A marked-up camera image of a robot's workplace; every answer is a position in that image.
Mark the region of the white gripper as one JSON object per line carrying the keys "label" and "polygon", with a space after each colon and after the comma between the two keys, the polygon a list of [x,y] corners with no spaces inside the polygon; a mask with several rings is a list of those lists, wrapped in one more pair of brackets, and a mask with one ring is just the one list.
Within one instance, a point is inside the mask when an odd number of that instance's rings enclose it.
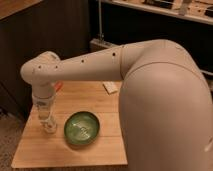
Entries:
{"label": "white gripper", "polygon": [[39,118],[46,120],[51,114],[51,107],[55,99],[55,90],[53,87],[33,87],[33,104],[37,107]]}

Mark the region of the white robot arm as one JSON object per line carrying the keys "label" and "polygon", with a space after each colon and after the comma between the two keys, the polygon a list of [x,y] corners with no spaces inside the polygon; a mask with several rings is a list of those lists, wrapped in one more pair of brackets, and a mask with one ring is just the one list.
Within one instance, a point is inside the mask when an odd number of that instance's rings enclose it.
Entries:
{"label": "white robot arm", "polygon": [[213,98],[191,54],[155,39],[62,60],[46,51],[24,63],[39,107],[56,81],[119,81],[119,119],[129,171],[212,171]]}

